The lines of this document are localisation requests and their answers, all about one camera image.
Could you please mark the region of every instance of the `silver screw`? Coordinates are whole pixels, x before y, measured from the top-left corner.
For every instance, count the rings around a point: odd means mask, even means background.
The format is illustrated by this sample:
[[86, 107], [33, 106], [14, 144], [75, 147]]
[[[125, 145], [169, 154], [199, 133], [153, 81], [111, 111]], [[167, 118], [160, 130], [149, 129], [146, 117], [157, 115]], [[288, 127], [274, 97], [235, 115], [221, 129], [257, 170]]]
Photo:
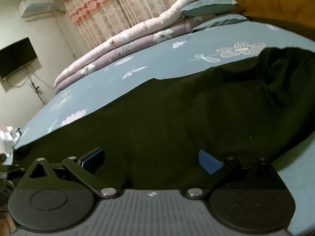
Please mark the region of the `silver screw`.
[[191, 188], [187, 191], [190, 196], [197, 197], [203, 194], [203, 191], [199, 188]]
[[116, 194], [116, 189], [108, 187], [108, 188], [104, 188], [101, 190], [101, 194], [105, 195], [105, 196], [113, 196]]

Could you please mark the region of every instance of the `television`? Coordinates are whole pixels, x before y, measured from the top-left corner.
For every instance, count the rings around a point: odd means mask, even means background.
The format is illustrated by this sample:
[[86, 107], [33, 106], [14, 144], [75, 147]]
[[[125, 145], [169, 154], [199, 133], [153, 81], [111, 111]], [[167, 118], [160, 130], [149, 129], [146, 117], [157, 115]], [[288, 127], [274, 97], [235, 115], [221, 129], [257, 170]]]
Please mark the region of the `television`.
[[0, 50], [0, 77], [5, 79], [37, 58], [27, 37]]

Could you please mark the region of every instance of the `patterned curtain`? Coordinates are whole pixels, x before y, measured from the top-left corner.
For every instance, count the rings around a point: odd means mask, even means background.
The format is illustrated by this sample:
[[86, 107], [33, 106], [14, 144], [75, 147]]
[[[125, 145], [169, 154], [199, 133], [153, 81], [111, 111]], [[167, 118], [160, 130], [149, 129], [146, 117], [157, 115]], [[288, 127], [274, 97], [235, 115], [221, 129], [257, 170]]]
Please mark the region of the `patterned curtain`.
[[158, 17], [177, 0], [62, 0], [92, 49], [142, 21]]

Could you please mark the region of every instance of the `bed sheet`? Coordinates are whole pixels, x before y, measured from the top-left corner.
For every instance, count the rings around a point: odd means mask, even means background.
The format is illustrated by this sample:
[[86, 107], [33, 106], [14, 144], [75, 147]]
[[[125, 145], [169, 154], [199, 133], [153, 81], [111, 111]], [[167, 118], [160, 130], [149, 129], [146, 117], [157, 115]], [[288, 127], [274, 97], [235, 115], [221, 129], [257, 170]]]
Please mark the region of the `bed sheet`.
[[[294, 46], [315, 52], [313, 41], [256, 22], [213, 27], [141, 50], [87, 75], [61, 91], [22, 129], [23, 135], [15, 148], [96, 111], [149, 79], [197, 73], [209, 67], [256, 56], [264, 47], [272, 46]], [[315, 229], [315, 213], [311, 208], [315, 203], [308, 204], [308, 201], [314, 201], [315, 179], [311, 177], [314, 169], [311, 164], [305, 166], [315, 156], [314, 135], [307, 141], [311, 144], [303, 146], [302, 143], [302, 147], [285, 154], [302, 153], [302, 158], [297, 158], [293, 164], [281, 166], [288, 160], [286, 156], [275, 162], [279, 175], [297, 203], [296, 214], [289, 226], [293, 235]]]

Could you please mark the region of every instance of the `purple floral blanket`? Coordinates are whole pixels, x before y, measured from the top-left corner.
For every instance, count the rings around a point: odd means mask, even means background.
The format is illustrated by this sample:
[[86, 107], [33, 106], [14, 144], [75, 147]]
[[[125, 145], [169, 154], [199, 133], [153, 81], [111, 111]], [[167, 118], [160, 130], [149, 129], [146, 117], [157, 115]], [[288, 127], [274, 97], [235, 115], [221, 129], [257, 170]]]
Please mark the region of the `purple floral blanket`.
[[[165, 40], [188, 34], [192, 31], [194, 27], [198, 26], [202, 22], [205, 22], [213, 17], [215, 17], [214, 14], [208, 14], [208, 15], [203, 15], [199, 17], [187, 18], [187, 19], [178, 21], [177, 23], [174, 23], [173, 25], [171, 25], [170, 27], [164, 30], [141, 37], [135, 41], [129, 42], [123, 46], [120, 46], [114, 50], [111, 50], [110, 52], [101, 56], [99, 59], [92, 62], [91, 64], [83, 67], [82, 69], [78, 70], [74, 74], [68, 76], [66, 79], [61, 81], [56, 87], [56, 92], [58, 93], [61, 90], [64, 90], [66, 87], [80, 80], [86, 75], [92, 72], [95, 72], [97, 70], [100, 70], [101, 68], [108, 66], [109, 64], [125, 56], [131, 55], [140, 50], [151, 47]], [[121, 60], [117, 62], [115, 66], [118, 66], [124, 62], [126, 61]]]

